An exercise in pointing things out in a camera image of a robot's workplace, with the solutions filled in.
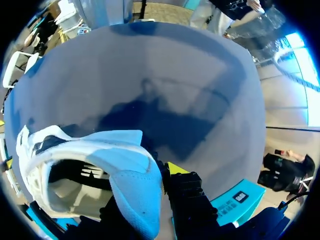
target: table surface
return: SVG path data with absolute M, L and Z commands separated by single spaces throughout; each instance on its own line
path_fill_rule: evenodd
M 206 30 L 144 22 L 102 27 L 59 45 L 19 80 L 5 102 L 5 140 L 59 125 L 81 137 L 143 131 L 158 159 L 202 178 L 209 199 L 256 182 L 265 147 L 259 76 L 247 50 Z M 164 239 L 171 210 L 162 206 Z

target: white chair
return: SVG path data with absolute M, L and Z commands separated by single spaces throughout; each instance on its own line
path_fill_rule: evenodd
M 14 73 L 15 70 L 18 71 L 22 71 L 21 69 L 19 69 L 16 64 L 18 61 L 18 58 L 20 57 L 20 55 L 24 55 L 29 57 L 27 63 L 26 63 L 26 68 L 24 73 L 26 73 L 36 62 L 38 59 L 42 58 L 41 56 L 39 56 L 39 53 L 35 53 L 35 54 L 30 54 L 30 53 L 26 53 L 26 52 L 22 52 L 22 51 L 16 51 L 12 57 L 10 58 L 10 61 L 8 63 L 8 66 L 6 67 L 4 76 L 3 76 L 3 80 L 2 80 L 2 85 L 4 88 L 7 89 L 13 89 L 14 86 L 10 85 L 10 81 L 12 78 L 12 75 Z

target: black shirt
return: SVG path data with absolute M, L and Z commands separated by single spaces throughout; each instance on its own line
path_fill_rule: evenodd
M 209 0 L 221 12 L 232 20 L 241 20 L 247 13 L 253 9 L 247 6 L 247 0 Z M 272 7 L 272 0 L 260 0 L 261 7 L 267 11 Z
M 282 176 L 287 182 L 287 187 L 285 188 L 286 192 L 290 192 L 291 194 L 303 193 L 307 189 L 303 186 L 300 181 L 312 177 L 315 172 L 315 163 L 309 155 L 305 156 L 305 159 L 302 163 L 300 162 L 291 162 L 291 166 L 289 167 L 290 172 L 284 172 Z M 311 180 L 305 181 L 304 183 L 308 186 Z

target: rope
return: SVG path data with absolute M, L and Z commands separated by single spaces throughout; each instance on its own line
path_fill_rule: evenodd
M 313 85 L 312 83 L 306 81 L 306 80 L 303 80 L 301 77 L 299 76 L 296 76 L 296 75 L 293 75 L 291 73 L 289 73 L 287 70 L 285 70 L 282 66 L 279 65 L 278 61 L 280 59 L 280 57 L 284 56 L 284 55 L 287 55 L 288 53 L 291 53 L 293 52 L 294 50 L 296 49 L 301 49 L 301 48 L 304 48 L 304 47 L 297 47 L 297 48 L 288 48 L 288 49 L 283 49 L 279 52 L 277 52 L 273 58 L 272 58 L 272 62 L 273 64 L 276 66 L 276 68 L 285 76 L 287 76 L 289 79 L 291 79 L 292 81 L 302 85 L 302 86 L 305 86 L 306 88 L 310 88 L 310 89 L 313 89 L 315 90 L 316 92 L 320 93 L 320 86 L 316 86 L 316 85 Z

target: yellow tag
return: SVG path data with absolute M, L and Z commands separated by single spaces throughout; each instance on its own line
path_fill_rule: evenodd
M 188 174 L 189 173 L 188 171 L 173 164 L 172 162 L 168 162 L 168 165 L 169 165 L 170 174 L 177 174 L 177 173 Z
M 12 162 L 13 162 L 13 159 L 12 159 L 12 158 L 11 158 L 10 160 L 6 161 L 6 165 L 8 166 L 8 169 L 11 168 Z

